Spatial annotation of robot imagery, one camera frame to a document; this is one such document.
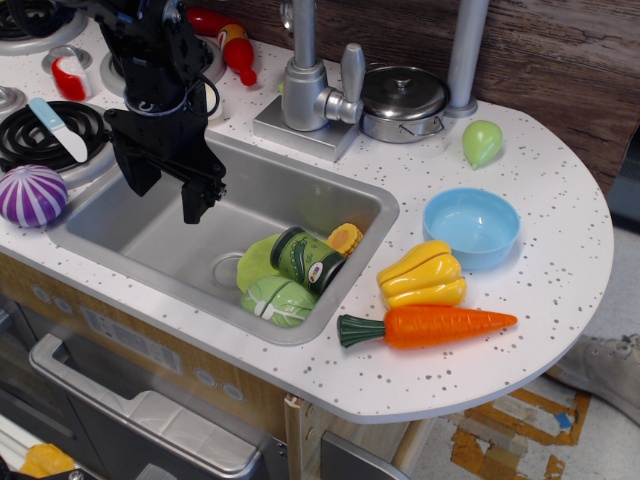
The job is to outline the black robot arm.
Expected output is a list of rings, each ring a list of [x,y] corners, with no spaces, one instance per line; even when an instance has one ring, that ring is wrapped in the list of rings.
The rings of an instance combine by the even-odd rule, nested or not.
[[[181,1],[90,1],[86,12],[125,82],[125,109],[104,115],[125,180],[143,196],[163,174],[176,178],[184,221],[198,223],[225,192],[225,167],[205,141],[212,53]]]

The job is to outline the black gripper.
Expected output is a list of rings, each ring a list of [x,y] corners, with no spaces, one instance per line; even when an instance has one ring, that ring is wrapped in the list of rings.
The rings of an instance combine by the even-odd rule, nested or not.
[[[189,97],[172,112],[143,115],[109,109],[117,164],[129,187],[144,196],[167,173],[183,182],[183,220],[198,224],[226,193],[226,170],[205,141],[207,101]]]

